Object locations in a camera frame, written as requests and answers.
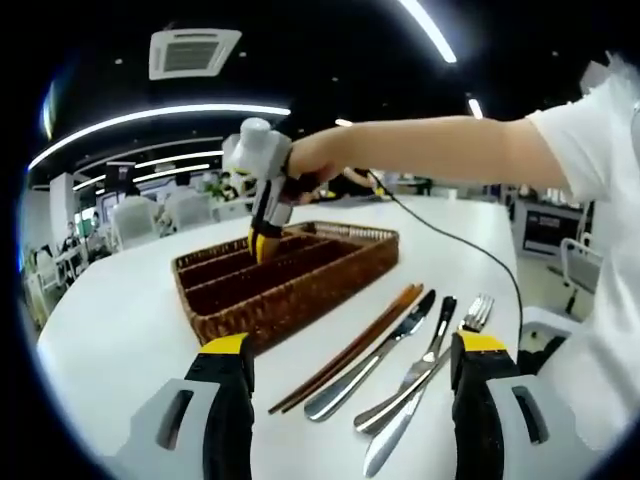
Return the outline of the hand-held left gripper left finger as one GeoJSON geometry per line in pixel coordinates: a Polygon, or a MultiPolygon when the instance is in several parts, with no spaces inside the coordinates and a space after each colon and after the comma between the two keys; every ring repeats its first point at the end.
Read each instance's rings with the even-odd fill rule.
{"type": "Polygon", "coordinates": [[[201,347],[132,416],[118,479],[250,479],[254,355],[247,333],[201,347]]]}

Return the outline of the person's right hand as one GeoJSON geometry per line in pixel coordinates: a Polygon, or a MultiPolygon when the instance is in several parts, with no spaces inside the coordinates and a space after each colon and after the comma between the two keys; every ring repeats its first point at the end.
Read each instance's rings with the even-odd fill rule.
{"type": "Polygon", "coordinates": [[[287,173],[294,178],[313,174],[319,182],[334,178],[346,167],[346,134],[346,129],[334,128],[294,141],[287,173]]]}

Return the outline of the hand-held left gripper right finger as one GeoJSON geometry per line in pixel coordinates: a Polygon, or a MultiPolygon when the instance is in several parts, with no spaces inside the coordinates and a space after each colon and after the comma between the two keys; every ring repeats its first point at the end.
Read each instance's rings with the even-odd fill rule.
{"type": "Polygon", "coordinates": [[[450,379],[457,479],[581,479],[596,464],[569,406],[499,340],[454,333],[450,379]]]}

